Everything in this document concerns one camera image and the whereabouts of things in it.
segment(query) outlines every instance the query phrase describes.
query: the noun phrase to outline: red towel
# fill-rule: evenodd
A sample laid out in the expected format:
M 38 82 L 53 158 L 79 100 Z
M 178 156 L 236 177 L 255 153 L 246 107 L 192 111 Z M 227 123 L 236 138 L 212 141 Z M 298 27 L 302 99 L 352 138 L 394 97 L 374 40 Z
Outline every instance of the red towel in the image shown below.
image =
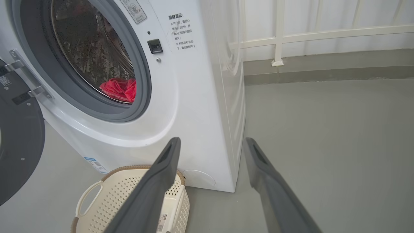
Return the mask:
M 137 82 L 133 78 L 111 78 L 102 83 L 99 89 L 113 99 L 132 103 L 137 92 Z

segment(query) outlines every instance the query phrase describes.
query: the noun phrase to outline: metal railing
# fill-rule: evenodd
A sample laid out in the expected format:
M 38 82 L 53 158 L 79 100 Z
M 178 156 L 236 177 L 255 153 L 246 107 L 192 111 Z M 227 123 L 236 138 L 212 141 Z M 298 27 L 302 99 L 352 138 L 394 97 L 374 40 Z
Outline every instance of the metal railing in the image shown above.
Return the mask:
M 332 31 L 320 31 L 320 22 L 322 15 L 322 6 L 324 0 L 318 1 L 318 10 L 316 13 L 316 23 L 315 31 L 284 35 L 284 4 L 285 0 L 274 0 L 276 4 L 276 35 L 270 38 L 261 38 L 246 41 L 246 10 L 245 10 L 245 0 L 241 0 L 241 11 L 242 11 L 242 23 L 244 26 L 243 42 L 241 43 L 241 48 L 252 48 L 258 46 L 266 45 L 275 45 L 274 51 L 274 60 L 272 61 L 272 66 L 282 66 L 282 45 L 285 43 L 293 43 L 300 41 L 313 41 L 313 40 L 323 40 L 323 39 L 334 39 L 334 38 L 343 38 L 343 37 L 354 37 L 354 36 L 373 36 L 373 35 L 384 35 L 384 34 L 399 34 L 399 33 L 411 33 L 414 32 L 414 24 L 410 25 L 396 25 L 398 18 L 400 16 L 401 9 L 404 7 L 404 4 L 407 0 L 399 0 L 398 6 L 394 12 L 394 17 L 392 23 L 389 26 L 379 26 L 379 27 L 364 27 L 358 28 L 358 22 L 361 15 L 361 8 L 363 0 L 358 0 L 354 18 L 352 21 L 351 29 L 339 29 Z

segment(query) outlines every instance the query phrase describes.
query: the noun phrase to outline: beige laundry basket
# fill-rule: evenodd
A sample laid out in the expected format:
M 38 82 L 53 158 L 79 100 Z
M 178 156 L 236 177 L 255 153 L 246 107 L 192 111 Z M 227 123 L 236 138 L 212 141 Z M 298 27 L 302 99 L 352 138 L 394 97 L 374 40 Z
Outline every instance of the beige laundry basket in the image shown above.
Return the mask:
M 120 167 L 90 186 L 76 206 L 71 233 L 103 232 L 150 167 L 150 165 Z M 177 171 L 173 186 L 164 195 L 156 232 L 185 232 L 190 202 L 184 184 L 183 175 Z M 97 186 L 101 186 L 98 194 L 85 213 L 80 213 L 85 197 Z

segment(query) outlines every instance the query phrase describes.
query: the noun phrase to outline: blue and white label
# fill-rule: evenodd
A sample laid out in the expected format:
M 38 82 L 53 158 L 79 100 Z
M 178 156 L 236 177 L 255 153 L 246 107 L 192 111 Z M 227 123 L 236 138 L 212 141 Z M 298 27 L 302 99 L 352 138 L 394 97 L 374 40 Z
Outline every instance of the blue and white label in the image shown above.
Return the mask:
M 105 169 L 96 159 L 84 157 L 99 173 L 108 174 L 108 170 Z

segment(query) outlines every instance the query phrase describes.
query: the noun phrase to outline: gray floor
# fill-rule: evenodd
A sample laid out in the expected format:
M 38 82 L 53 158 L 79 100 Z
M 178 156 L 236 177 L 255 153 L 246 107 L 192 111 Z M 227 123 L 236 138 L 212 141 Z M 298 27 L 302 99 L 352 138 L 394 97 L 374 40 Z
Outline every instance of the gray floor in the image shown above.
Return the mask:
M 245 136 L 323 232 L 412 232 L 414 80 L 247 86 L 246 104 Z M 47 126 L 39 167 L 0 207 L 0 231 L 68 232 L 79 196 L 100 177 Z M 267 231 L 243 157 L 234 194 L 187 192 L 188 233 Z

